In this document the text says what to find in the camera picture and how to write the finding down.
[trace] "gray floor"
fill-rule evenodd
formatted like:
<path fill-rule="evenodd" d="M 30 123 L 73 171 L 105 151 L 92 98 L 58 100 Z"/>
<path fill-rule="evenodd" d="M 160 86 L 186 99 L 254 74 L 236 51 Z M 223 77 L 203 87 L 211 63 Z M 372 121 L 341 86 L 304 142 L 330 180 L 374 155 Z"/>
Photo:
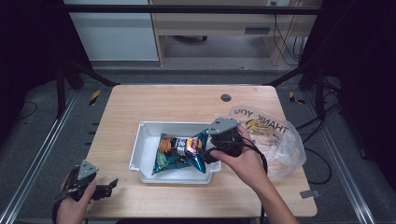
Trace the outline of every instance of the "gray floor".
<path fill-rule="evenodd" d="M 175 83 L 175 84 L 253 84 L 261 85 L 286 74 L 293 65 L 282 63 L 272 66 L 261 40 L 257 37 L 210 36 L 206 42 L 195 37 L 169 38 L 164 65 L 156 63 L 95 63 L 97 72 L 121 83 Z M 17 222 L 49 223 L 53 196 L 59 191 L 67 172 L 87 155 L 93 133 L 106 106 L 111 88 L 83 76 L 86 84 L 81 91 L 68 91 L 76 101 L 62 130 L 50 146 L 46 160 L 39 167 L 39 175 L 26 189 L 24 203 L 16 208 Z M 312 104 L 300 105 L 289 100 L 293 91 L 297 99 L 312 101 L 312 91 L 300 92 L 300 77 L 288 80 L 276 87 L 286 118 L 300 126 L 315 114 Z M 13 134 L 0 150 L 0 209 L 5 211 L 12 203 L 19 184 L 29 174 L 30 165 L 42 149 L 47 134 L 56 122 L 55 83 L 37 87 L 29 92 L 26 101 L 34 102 L 37 110 L 26 119 L 15 123 Z M 94 91 L 101 94 L 94 106 L 89 105 Z M 329 107 L 337 103 L 334 95 L 326 97 Z M 35 105 L 27 103 L 21 116 L 34 111 Z M 302 139 L 313 132 L 316 123 L 301 131 Z M 329 133 L 334 144 L 329 144 Z M 314 217 L 298 217 L 302 223 L 396 223 L 396 194 L 389 187 L 374 161 L 361 158 L 359 146 L 350 132 L 345 118 L 338 111 L 326 118 L 325 128 L 306 144 L 321 155 L 332 168 L 332 178 L 324 185 L 311 184 L 320 196 L 315 198 L 318 214 Z M 332 151 L 339 152 L 346 169 L 334 162 Z M 322 159 L 307 151 L 304 165 L 310 181 L 322 181 L 329 169 Z M 356 184 L 357 191 L 347 187 Z M 367 205 L 365 211 L 374 220 L 362 220 L 357 205 Z"/>

